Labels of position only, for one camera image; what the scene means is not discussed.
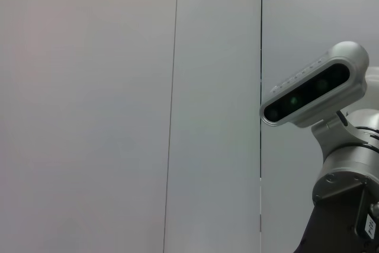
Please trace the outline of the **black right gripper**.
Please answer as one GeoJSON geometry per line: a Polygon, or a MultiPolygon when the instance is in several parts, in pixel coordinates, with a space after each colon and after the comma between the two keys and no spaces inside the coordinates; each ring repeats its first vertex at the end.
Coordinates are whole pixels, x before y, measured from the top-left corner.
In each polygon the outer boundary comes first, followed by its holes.
{"type": "Polygon", "coordinates": [[[378,178],[325,174],[312,198],[314,208],[295,252],[378,252],[378,178]]]}

